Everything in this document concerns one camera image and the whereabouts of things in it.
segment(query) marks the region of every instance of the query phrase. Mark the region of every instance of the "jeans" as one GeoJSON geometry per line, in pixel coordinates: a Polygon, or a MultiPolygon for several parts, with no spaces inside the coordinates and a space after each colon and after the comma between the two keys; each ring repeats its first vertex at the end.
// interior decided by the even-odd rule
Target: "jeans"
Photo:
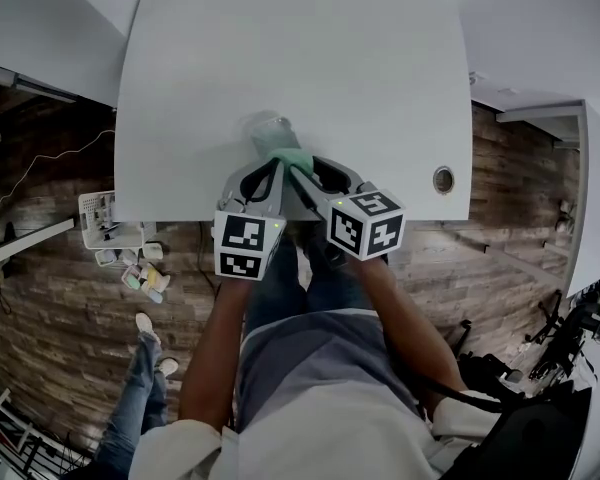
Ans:
{"type": "Polygon", "coordinates": [[[282,237],[264,279],[251,294],[245,336],[290,316],[333,309],[373,309],[362,285],[348,265],[332,270],[318,240],[307,245],[313,277],[305,292],[298,281],[298,256],[291,239],[282,237]]]}
{"type": "Polygon", "coordinates": [[[166,380],[156,369],[160,354],[155,338],[141,332],[129,378],[93,458],[93,463],[106,465],[124,477],[129,475],[140,436],[167,424],[166,380]]]}

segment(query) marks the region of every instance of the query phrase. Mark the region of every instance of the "wire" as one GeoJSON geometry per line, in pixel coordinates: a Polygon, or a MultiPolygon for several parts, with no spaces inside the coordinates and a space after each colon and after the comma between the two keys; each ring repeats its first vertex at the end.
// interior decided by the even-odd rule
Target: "wire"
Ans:
{"type": "Polygon", "coordinates": [[[204,227],[202,226],[202,222],[198,221],[198,229],[200,231],[200,237],[198,240],[198,259],[196,261],[196,266],[198,267],[198,271],[204,276],[209,288],[211,288],[211,293],[213,293],[214,299],[218,296],[218,291],[216,290],[215,285],[209,279],[207,273],[202,269],[202,252],[204,251],[204,227]]]}
{"type": "Polygon", "coordinates": [[[71,430],[69,430],[69,432],[67,432],[67,438],[64,442],[64,446],[63,446],[63,455],[64,455],[64,450],[67,450],[67,460],[69,461],[69,464],[67,465],[67,468],[65,469],[65,473],[68,471],[73,471],[74,469],[77,469],[78,467],[78,461],[80,460],[79,457],[76,457],[75,460],[73,458],[71,458],[71,430]]]}
{"type": "Polygon", "coordinates": [[[400,356],[395,352],[394,347],[391,345],[387,333],[384,333],[385,346],[387,347],[387,352],[389,354],[389,359],[391,361],[391,366],[393,371],[396,373],[398,378],[408,386],[412,380],[420,381],[426,388],[431,391],[435,391],[441,395],[444,395],[448,398],[453,398],[458,402],[464,402],[466,404],[472,405],[473,407],[477,407],[478,409],[482,409],[486,412],[492,413],[502,413],[505,408],[505,405],[502,402],[496,402],[493,400],[484,400],[483,398],[478,398],[475,396],[466,395],[464,393],[460,393],[449,386],[445,386],[441,384],[437,380],[428,377],[427,375],[422,375],[420,373],[415,373],[407,368],[407,366],[400,360],[400,356]]]}
{"type": "Polygon", "coordinates": [[[20,178],[18,180],[18,183],[16,183],[13,186],[13,188],[11,189],[11,192],[9,192],[6,196],[2,196],[0,198],[0,205],[2,204],[2,201],[4,201],[5,199],[7,199],[7,198],[9,198],[9,197],[11,197],[13,195],[13,193],[16,191],[16,188],[18,188],[18,185],[20,185],[20,183],[22,183],[24,181],[24,179],[27,177],[27,174],[29,174],[29,171],[33,167],[33,164],[36,163],[36,160],[38,158],[47,158],[49,160],[57,160],[58,158],[60,158],[60,157],[62,157],[64,155],[68,155],[69,153],[81,153],[82,151],[84,151],[85,149],[87,149],[89,146],[91,146],[91,144],[94,144],[105,133],[115,133],[115,130],[103,130],[103,131],[101,131],[95,139],[93,139],[91,142],[89,142],[89,144],[87,144],[86,146],[81,147],[78,150],[64,151],[64,152],[60,153],[57,156],[36,155],[35,158],[33,159],[33,161],[31,162],[31,165],[29,166],[29,168],[25,171],[25,173],[22,176],[22,178],[20,178]]]}
{"type": "Polygon", "coordinates": [[[11,313],[13,313],[13,310],[11,309],[11,304],[9,304],[6,297],[4,295],[2,295],[2,285],[1,284],[0,284],[0,309],[2,309],[3,313],[7,316],[9,316],[11,313]]]}
{"type": "Polygon", "coordinates": [[[64,469],[64,451],[67,447],[65,442],[62,443],[62,453],[60,454],[60,473],[66,473],[67,470],[64,469]]]}

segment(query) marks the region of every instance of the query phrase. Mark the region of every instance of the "black cable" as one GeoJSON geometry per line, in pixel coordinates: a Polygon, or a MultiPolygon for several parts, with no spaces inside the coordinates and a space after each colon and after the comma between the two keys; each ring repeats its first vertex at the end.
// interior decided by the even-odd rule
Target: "black cable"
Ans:
{"type": "Polygon", "coordinates": [[[62,443],[62,453],[60,454],[60,472],[66,473],[67,470],[64,469],[64,450],[67,447],[66,443],[62,443]]]}
{"type": "Polygon", "coordinates": [[[7,316],[9,316],[11,313],[13,313],[13,310],[11,309],[11,304],[9,304],[9,301],[7,301],[6,297],[4,295],[2,295],[2,285],[0,284],[0,309],[2,309],[3,313],[7,316]]]}
{"type": "Polygon", "coordinates": [[[211,279],[209,279],[209,276],[207,275],[207,273],[202,269],[202,253],[204,252],[204,226],[202,225],[202,222],[198,221],[198,229],[200,230],[200,236],[199,236],[199,240],[198,240],[198,259],[196,261],[196,266],[198,267],[198,271],[204,276],[205,280],[207,281],[207,284],[209,285],[209,288],[211,288],[211,293],[213,293],[213,298],[216,299],[218,297],[218,292],[220,291],[220,287],[218,287],[218,289],[216,289],[215,285],[213,284],[213,282],[211,281],[211,279]]]}
{"type": "Polygon", "coordinates": [[[75,460],[71,458],[71,451],[73,450],[73,448],[71,448],[71,430],[67,432],[67,439],[64,444],[64,449],[67,450],[67,460],[69,461],[69,465],[67,466],[66,471],[73,471],[77,468],[78,461],[80,460],[80,458],[76,458],[75,460]]]}
{"type": "Polygon", "coordinates": [[[504,412],[505,406],[502,402],[494,402],[493,400],[484,400],[475,396],[465,395],[464,393],[460,393],[455,389],[450,388],[449,386],[445,386],[444,384],[433,380],[431,377],[412,372],[400,360],[400,356],[397,354],[394,347],[391,345],[391,342],[389,341],[386,332],[384,333],[384,342],[387,348],[387,353],[389,354],[389,359],[391,361],[393,371],[396,373],[398,378],[402,381],[402,383],[405,386],[409,386],[411,384],[410,381],[412,380],[419,381],[431,391],[435,391],[436,393],[444,395],[448,398],[453,398],[458,402],[463,402],[465,404],[472,405],[473,407],[477,407],[478,409],[482,409],[486,412],[493,412],[498,414],[504,412]]]}

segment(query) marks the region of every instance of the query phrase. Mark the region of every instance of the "white table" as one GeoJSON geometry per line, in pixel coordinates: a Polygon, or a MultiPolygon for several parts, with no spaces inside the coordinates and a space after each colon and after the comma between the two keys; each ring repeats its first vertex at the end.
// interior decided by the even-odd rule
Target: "white table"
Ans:
{"type": "Polygon", "coordinates": [[[470,105],[458,15],[436,0],[141,0],[118,106],[118,215],[212,219],[227,177],[256,158],[243,123],[276,111],[304,149],[391,190],[408,218],[466,219],[470,105]],[[447,195],[432,182],[441,166],[455,176],[447,195]]]}
{"type": "Polygon", "coordinates": [[[580,129],[580,180],[578,208],[570,249],[551,243],[544,247],[568,258],[564,276],[555,276],[501,250],[487,246],[485,253],[509,263],[537,279],[551,284],[567,297],[600,279],[600,116],[586,102],[504,112],[496,116],[500,123],[529,119],[574,116],[580,129]]]}

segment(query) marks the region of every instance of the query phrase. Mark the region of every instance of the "sneaker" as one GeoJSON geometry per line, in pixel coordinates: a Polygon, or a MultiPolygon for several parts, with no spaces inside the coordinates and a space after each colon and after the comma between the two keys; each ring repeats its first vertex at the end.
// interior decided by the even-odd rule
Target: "sneaker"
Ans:
{"type": "Polygon", "coordinates": [[[150,334],[155,338],[158,344],[161,344],[160,338],[153,332],[153,324],[151,323],[149,315],[146,313],[136,313],[136,325],[138,326],[138,331],[150,334]]]}
{"type": "Polygon", "coordinates": [[[178,366],[180,366],[178,364],[178,361],[167,357],[164,361],[160,363],[160,366],[158,366],[158,370],[160,370],[164,374],[164,377],[166,379],[169,375],[178,371],[178,366]]]}
{"type": "Polygon", "coordinates": [[[565,201],[564,199],[560,200],[560,211],[562,213],[566,213],[569,215],[571,213],[571,203],[569,201],[565,201]]]}
{"type": "Polygon", "coordinates": [[[567,233],[569,230],[569,218],[568,217],[560,217],[558,222],[556,222],[556,231],[558,233],[567,233]]]}

